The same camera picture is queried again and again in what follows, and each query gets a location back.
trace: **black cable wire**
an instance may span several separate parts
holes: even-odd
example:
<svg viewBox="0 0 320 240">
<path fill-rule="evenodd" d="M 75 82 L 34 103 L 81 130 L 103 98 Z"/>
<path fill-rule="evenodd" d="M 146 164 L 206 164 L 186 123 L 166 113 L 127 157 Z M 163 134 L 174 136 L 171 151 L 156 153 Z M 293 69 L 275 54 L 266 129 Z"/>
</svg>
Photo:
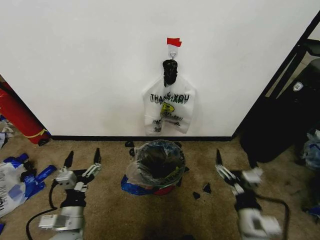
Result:
<svg viewBox="0 0 320 240">
<path fill-rule="evenodd" d="M 54 203 L 52 202 L 52 193 L 54 191 L 54 188 L 55 186 L 57 186 L 57 181 L 53 180 L 52 184 L 51 184 L 51 188 L 50 188 L 50 191 L 49 191 L 49 205 L 51 207 L 51 209 L 49 210 L 46 210 L 46 211 L 42 211 L 36 215 L 34 215 L 32 218 L 29 219 L 29 221 L 26 223 L 25 225 L 25 233 L 26 233 L 26 236 L 28 237 L 28 240 L 33 240 L 33 238 L 31 237 L 31 234 L 30 234 L 30 229 L 29 229 L 29 225 L 30 223 L 32 222 L 33 219 L 41 216 L 42 214 L 46 214 L 46 213 L 49 213 L 49 212 L 52 212 L 56 209 L 58 209 L 57 207 L 54 206 Z"/>
<path fill-rule="evenodd" d="M 282 235 L 282 240 L 287 240 L 288 239 L 288 230 L 289 230 L 289 221 L 290 221 L 290 208 L 288 204 L 281 200 L 281 199 L 276 199 L 276 198 L 271 198 L 267 196 L 261 196 L 256 194 L 255 195 L 257 199 L 269 201 L 272 203 L 277 203 L 277 204 L 282 204 L 284 205 L 284 223 L 283 223 L 283 235 Z"/>
</svg>

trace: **red tape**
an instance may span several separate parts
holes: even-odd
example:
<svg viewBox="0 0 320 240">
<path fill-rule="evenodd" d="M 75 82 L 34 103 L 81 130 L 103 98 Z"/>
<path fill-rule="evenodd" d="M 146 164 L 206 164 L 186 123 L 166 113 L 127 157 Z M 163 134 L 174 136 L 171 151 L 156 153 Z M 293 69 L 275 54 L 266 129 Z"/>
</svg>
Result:
<svg viewBox="0 0 320 240">
<path fill-rule="evenodd" d="M 180 38 L 167 37 L 166 38 L 166 44 L 170 44 L 170 45 L 173 45 L 173 46 L 176 46 L 176 47 L 180 47 L 181 44 L 182 44 L 182 41 L 180 41 Z"/>
</svg>

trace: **fire extinguisher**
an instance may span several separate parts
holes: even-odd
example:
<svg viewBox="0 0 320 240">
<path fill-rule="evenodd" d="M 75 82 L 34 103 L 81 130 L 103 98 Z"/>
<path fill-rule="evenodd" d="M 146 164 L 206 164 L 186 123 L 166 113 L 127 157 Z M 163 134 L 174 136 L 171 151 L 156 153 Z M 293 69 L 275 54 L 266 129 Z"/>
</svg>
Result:
<svg viewBox="0 0 320 240">
<path fill-rule="evenodd" d="M 0 113 L 33 144 L 49 142 L 48 131 L 6 82 L 0 84 Z"/>
</svg>

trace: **red object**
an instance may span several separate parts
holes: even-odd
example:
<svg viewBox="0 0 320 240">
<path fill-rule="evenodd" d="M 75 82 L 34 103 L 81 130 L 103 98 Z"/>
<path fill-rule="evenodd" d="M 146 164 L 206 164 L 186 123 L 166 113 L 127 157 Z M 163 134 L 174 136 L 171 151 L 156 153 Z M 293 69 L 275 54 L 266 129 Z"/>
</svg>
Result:
<svg viewBox="0 0 320 240">
<path fill-rule="evenodd" d="M 182 44 L 182 41 L 180 41 L 180 38 L 167 37 L 166 38 L 166 44 L 170 44 L 170 45 L 173 45 L 173 46 L 176 46 L 176 47 L 180 47 L 181 44 Z"/>
<path fill-rule="evenodd" d="M 155 191 L 153 194 L 158 196 L 166 195 L 170 193 L 173 189 L 175 189 L 175 187 L 175 185 L 167 186 L 165 188 L 159 189 L 158 191 Z"/>
<path fill-rule="evenodd" d="M 2 85 L 12 91 L 12 88 L 6 83 Z M 47 130 L 35 118 L 13 94 L 9 94 L 0 89 L 0 113 L 8 119 L 19 131 L 27 137 L 33 144 L 43 145 L 48 142 L 50 136 Z"/>
</svg>

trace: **robotic arm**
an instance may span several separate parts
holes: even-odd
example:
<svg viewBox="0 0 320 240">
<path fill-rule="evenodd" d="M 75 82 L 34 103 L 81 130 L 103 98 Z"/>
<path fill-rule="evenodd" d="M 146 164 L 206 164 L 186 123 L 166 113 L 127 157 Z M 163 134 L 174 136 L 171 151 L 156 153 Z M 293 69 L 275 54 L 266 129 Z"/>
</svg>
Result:
<svg viewBox="0 0 320 240">
<path fill-rule="evenodd" d="M 216 171 L 231 186 L 235 196 L 235 210 L 238 213 L 238 228 L 242 240 L 268 240 L 281 235 L 277 219 L 262 216 L 261 206 L 256 200 L 254 189 L 261 182 L 262 169 L 255 167 L 248 171 L 229 171 L 222 164 L 219 150 L 216 152 Z"/>
<path fill-rule="evenodd" d="M 72 165 L 74 152 L 71 151 L 59 170 L 55 183 L 63 187 L 66 199 L 61 203 L 60 214 L 44 215 L 39 227 L 59 231 L 51 240 L 82 240 L 85 227 L 84 208 L 85 192 L 91 182 L 101 170 L 99 148 L 96 149 L 93 165 L 88 169 L 69 170 Z"/>
</svg>

